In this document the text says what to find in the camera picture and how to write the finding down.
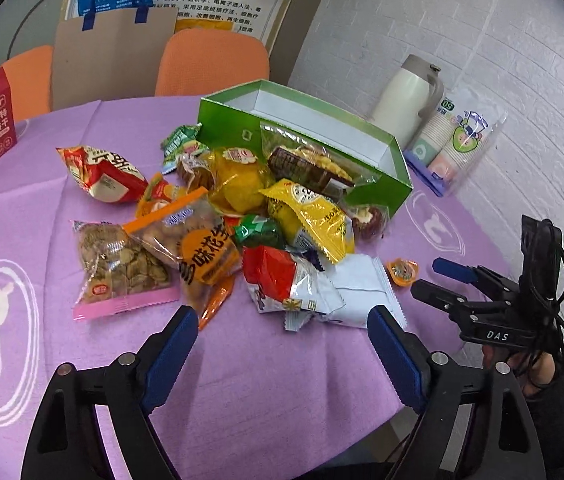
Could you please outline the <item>right hand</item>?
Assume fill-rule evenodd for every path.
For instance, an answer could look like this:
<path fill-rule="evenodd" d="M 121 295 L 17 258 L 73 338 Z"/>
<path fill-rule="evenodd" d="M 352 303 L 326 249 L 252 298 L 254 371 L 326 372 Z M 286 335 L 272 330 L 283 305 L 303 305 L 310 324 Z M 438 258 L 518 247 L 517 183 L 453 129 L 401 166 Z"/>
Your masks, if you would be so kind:
<path fill-rule="evenodd" d="M 534 359 L 530 359 L 532 365 L 527 364 L 521 353 L 510 356 L 510 353 L 503 348 L 482 346 L 482 366 L 491 367 L 495 362 L 502 361 L 508 356 L 508 366 L 512 370 L 521 370 L 517 376 L 522 393 L 528 398 L 534 396 L 542 388 L 549 385 L 555 375 L 555 363 L 553 357 L 548 353 L 542 353 Z"/>

